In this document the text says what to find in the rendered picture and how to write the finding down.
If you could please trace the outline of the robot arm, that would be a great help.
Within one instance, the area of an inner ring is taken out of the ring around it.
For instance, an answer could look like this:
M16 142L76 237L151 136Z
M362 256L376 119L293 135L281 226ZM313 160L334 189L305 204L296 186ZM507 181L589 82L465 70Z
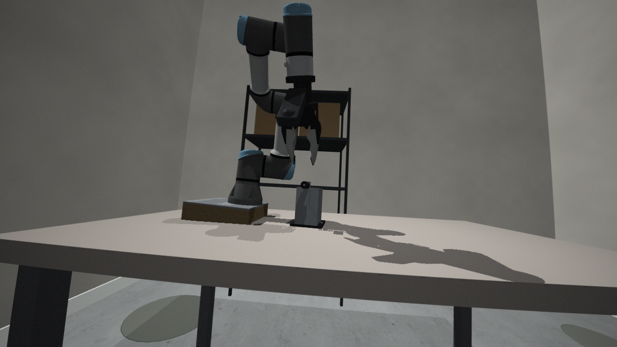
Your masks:
M271 92L268 85L269 51L286 53L287 76L313 76L311 7L289 3L283 8L283 23L240 15L237 37L249 56L251 94L265 112L276 114L275 145L270 156L247 149L240 152L236 183L228 203L261 206L260 178L291 180L295 173L282 135L282 127L299 127L306 106L307 88ZM275 32L276 31L276 32ZM286 49L285 49L286 47Z

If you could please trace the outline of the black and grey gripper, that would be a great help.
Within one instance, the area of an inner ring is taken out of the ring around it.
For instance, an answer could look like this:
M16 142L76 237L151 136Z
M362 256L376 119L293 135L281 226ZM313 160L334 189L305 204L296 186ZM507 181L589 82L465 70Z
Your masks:
M286 83L294 83L294 88L307 88L306 106L300 120L299 127L309 128L307 140L310 141L311 164L314 165L317 159L318 145L321 135L321 123L318 120L318 103L311 101L311 82L315 82L315 76L289 76L286 77ZM308 102L308 103L307 103ZM315 116L316 111L316 116ZM286 144L287 152L289 153L292 164L295 164L295 145L296 145L296 128L297 127L282 127L282 135Z

